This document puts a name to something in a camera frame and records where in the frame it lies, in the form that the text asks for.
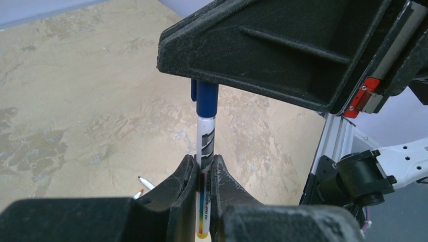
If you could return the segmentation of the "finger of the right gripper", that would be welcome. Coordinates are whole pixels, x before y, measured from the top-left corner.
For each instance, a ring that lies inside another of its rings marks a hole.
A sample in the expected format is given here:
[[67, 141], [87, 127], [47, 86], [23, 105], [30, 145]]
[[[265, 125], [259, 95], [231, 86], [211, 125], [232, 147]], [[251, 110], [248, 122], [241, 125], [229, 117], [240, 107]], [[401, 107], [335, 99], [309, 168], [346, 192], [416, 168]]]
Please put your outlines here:
[[157, 69], [341, 113], [390, 1], [212, 1], [166, 29]]

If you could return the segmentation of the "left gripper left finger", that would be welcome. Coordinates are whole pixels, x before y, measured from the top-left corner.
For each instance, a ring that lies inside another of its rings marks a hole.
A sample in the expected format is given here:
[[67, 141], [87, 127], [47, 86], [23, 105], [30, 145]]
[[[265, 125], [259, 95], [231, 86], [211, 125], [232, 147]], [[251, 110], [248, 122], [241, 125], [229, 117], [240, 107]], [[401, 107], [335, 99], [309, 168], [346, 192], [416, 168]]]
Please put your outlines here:
[[191, 155], [141, 198], [24, 199], [1, 213], [1, 241], [194, 241]]

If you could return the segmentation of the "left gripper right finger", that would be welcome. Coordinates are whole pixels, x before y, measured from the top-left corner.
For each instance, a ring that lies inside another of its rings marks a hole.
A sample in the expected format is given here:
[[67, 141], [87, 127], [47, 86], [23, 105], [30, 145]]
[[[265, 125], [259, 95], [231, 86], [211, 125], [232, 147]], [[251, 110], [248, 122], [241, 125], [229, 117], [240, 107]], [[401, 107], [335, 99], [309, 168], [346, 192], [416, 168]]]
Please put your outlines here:
[[232, 177], [221, 155], [215, 155], [211, 172], [212, 241], [365, 240], [343, 208], [262, 204]]

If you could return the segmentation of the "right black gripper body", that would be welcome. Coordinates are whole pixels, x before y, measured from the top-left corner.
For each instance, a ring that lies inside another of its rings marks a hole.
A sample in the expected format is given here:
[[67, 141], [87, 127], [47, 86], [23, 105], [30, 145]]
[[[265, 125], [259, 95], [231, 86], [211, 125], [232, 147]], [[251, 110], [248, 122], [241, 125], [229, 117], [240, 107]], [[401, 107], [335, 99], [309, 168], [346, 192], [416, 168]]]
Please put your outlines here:
[[378, 113], [427, 61], [427, 1], [330, 1], [337, 18], [329, 46], [345, 58], [330, 109]]

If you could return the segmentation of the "pen with yellow end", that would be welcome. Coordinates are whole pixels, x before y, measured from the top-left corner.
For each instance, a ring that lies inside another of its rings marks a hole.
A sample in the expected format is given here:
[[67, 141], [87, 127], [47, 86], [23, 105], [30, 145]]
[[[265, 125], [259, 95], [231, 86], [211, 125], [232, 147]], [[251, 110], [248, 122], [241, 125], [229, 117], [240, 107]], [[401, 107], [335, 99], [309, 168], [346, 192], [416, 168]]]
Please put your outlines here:
[[196, 162], [199, 178], [196, 194], [196, 235], [200, 239], [208, 236], [211, 213], [211, 166], [215, 147], [214, 117], [197, 118]]

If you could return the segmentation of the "blue pen cap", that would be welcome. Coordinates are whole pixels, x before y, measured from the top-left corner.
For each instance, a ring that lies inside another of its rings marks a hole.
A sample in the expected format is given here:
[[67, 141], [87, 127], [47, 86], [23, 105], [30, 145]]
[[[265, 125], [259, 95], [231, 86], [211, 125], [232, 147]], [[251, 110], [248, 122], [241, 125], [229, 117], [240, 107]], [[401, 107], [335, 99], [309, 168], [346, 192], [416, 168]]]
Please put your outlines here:
[[217, 115], [219, 85], [206, 81], [191, 80], [191, 99], [196, 102], [199, 117], [211, 118]]

